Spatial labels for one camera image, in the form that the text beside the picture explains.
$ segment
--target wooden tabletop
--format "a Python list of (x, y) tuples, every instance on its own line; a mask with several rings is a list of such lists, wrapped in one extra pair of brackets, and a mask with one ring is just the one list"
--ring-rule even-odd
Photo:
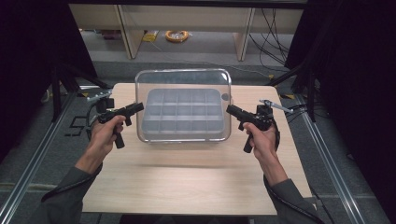
[[(280, 104), (276, 89), (232, 86), (233, 104), (255, 113), (259, 99)], [(113, 89), (116, 108), (135, 101), (134, 83)], [(274, 108), (280, 130), (278, 156), (303, 197), (312, 197), (284, 112)], [(230, 137), (218, 143), (148, 144), (133, 125), (125, 147), (114, 149), (84, 198), (83, 212), (168, 215), (275, 215), (262, 169), (243, 147), (248, 136), (232, 117)]]

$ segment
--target yellow object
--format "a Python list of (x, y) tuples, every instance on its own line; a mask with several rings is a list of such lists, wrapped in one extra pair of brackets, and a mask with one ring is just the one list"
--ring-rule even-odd
[(153, 42), (157, 38), (158, 31), (147, 31), (142, 40), (146, 42)]
[(187, 31), (167, 31), (165, 33), (165, 38), (173, 43), (181, 43), (189, 37), (189, 32)]

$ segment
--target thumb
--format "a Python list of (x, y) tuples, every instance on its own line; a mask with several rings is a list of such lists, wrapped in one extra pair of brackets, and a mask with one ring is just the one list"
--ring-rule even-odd
[(123, 123), (126, 120), (126, 118), (123, 115), (117, 115), (110, 121), (108, 121), (106, 124), (108, 124), (111, 127), (115, 127), (119, 123)]
[(243, 126), (244, 126), (244, 128), (245, 128), (246, 130), (248, 130), (249, 132), (251, 132), (251, 133), (253, 134), (253, 136), (262, 133), (262, 131), (260, 131), (260, 129), (258, 129), (258, 128), (256, 127), (256, 125), (254, 125), (254, 124), (252, 124), (252, 123), (250, 123), (250, 122), (245, 122), (245, 123), (243, 124)]

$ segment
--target gray sleeve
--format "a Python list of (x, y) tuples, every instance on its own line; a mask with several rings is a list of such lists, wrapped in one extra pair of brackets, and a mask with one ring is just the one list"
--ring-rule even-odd
[(314, 205), (304, 200), (300, 191), (296, 188), (291, 179), (280, 182), (267, 190), (269, 191), (268, 193), (274, 203), (279, 223), (317, 223), (315, 220), (295, 211), (279, 200), (279, 198), (283, 199), (285, 202), (292, 204), (301, 209), (301, 211), (309, 213), (315, 217), (318, 215)]
[(80, 181), (89, 179), (75, 188), (63, 191), (40, 203), (28, 223), (79, 223), (82, 212), (82, 199), (93, 183), (94, 176), (89, 175), (76, 167), (72, 167), (56, 189), (75, 185)]

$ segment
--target transparent tray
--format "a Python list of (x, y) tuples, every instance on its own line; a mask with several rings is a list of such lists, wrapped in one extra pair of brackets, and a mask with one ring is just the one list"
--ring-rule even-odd
[[(214, 82), (218, 76), (222, 80)], [(145, 106), (137, 114), (139, 139), (150, 143), (227, 139), (231, 133), (231, 118), (225, 112), (231, 100), (230, 85), (230, 77), (222, 69), (139, 73), (136, 100)]]

